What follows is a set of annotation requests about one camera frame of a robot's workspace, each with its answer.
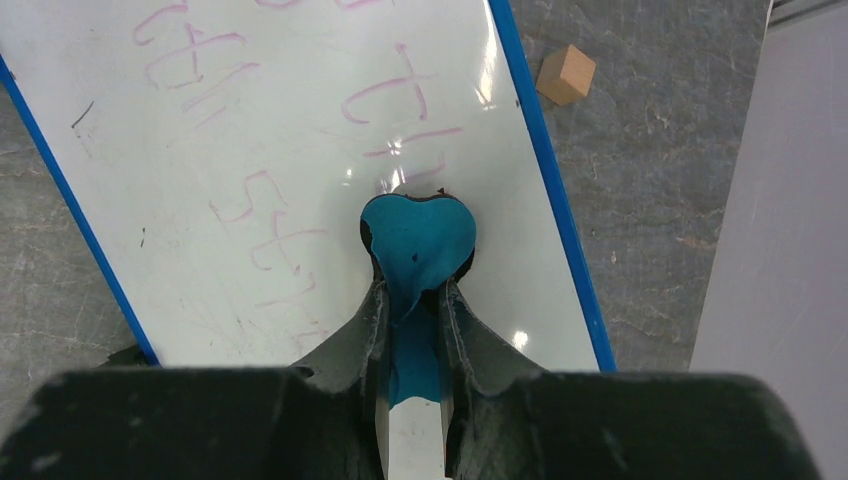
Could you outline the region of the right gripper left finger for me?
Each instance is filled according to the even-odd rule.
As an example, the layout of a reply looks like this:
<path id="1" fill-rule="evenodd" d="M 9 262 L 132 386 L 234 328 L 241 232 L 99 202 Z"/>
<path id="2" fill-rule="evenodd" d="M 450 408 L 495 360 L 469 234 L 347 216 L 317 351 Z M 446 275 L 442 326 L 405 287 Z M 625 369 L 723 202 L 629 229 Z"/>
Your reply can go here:
<path id="1" fill-rule="evenodd" d="M 294 364 L 303 385 L 291 415 L 306 478 L 385 479 L 389 462 L 390 305 L 374 281 L 353 317 Z"/>

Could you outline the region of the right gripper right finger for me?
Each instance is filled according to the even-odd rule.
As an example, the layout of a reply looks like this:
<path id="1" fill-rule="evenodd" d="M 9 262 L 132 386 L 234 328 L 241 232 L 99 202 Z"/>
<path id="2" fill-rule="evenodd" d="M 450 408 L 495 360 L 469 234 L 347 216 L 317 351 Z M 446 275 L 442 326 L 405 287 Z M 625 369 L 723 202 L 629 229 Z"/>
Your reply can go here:
<path id="1" fill-rule="evenodd" d="M 543 369 L 471 310 L 454 279 L 437 290 L 445 470 L 451 479 L 539 479 L 521 382 Z"/>

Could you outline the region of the blue whiteboard eraser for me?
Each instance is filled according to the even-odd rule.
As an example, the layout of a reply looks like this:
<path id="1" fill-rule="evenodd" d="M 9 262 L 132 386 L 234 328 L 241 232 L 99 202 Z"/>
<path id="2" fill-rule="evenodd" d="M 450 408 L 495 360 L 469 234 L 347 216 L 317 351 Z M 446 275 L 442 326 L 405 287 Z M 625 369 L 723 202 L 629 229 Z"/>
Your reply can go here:
<path id="1" fill-rule="evenodd" d="M 386 281 L 390 309 L 389 405 L 437 401 L 438 288 L 470 268 L 477 227 L 453 196 L 384 194 L 360 215 L 363 245 Z"/>

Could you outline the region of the blue framed whiteboard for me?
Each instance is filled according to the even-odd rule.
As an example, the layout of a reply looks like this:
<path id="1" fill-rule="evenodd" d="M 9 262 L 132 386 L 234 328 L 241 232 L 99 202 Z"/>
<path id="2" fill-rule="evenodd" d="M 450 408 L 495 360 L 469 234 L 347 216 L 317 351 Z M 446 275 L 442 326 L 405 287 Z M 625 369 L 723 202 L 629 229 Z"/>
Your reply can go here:
<path id="1" fill-rule="evenodd" d="M 476 221 L 460 292 L 543 369 L 539 479 L 568 477 L 547 389 L 615 363 L 507 2 L 5 1 L 1 62 L 158 361 L 47 383 L 3 477 L 318 479 L 294 364 L 373 283 L 365 205 L 440 193 Z M 446 475 L 443 440 L 440 404 L 390 409 L 386 478 Z"/>

